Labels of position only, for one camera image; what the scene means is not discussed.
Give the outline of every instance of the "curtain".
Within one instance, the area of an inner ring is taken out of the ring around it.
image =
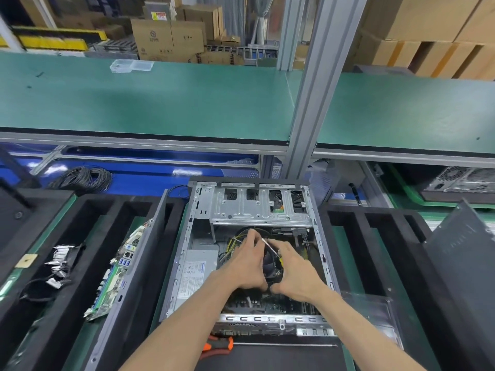
[[[236,35],[241,38],[241,45],[246,44],[244,33],[245,25],[245,0],[197,0],[198,4],[221,5],[225,28],[229,35]]]
[[[273,0],[253,0],[253,9],[257,15],[254,24],[254,32],[251,38],[251,44],[264,44],[266,42],[266,15],[272,6]]]

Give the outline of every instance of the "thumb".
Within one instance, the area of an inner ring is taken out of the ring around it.
[[[281,291],[280,291],[280,283],[273,284],[273,285],[270,287],[270,291],[271,291],[273,294],[281,294]]]

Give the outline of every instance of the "orange and black pliers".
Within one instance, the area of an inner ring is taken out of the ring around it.
[[[200,360],[211,357],[212,355],[227,355],[230,354],[234,347],[234,339],[218,338],[215,336],[208,336],[207,343],[203,346],[203,352],[201,353]]]

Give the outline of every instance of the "white label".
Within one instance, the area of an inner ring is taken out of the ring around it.
[[[166,21],[167,15],[164,12],[152,12],[152,19],[154,21]]]
[[[177,298],[189,298],[203,284],[206,262],[185,262]]]

